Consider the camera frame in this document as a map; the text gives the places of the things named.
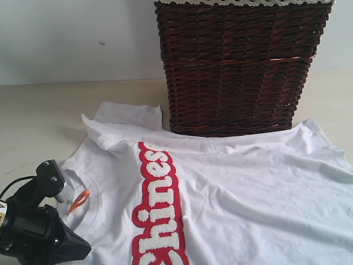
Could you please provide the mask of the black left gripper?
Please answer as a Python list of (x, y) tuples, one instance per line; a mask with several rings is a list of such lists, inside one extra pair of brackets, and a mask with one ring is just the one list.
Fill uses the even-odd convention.
[(28, 182), (5, 200), (7, 213), (1, 225), (1, 255), (20, 264), (59, 264), (84, 260), (91, 245), (59, 218), (55, 208), (39, 204), (44, 194)]

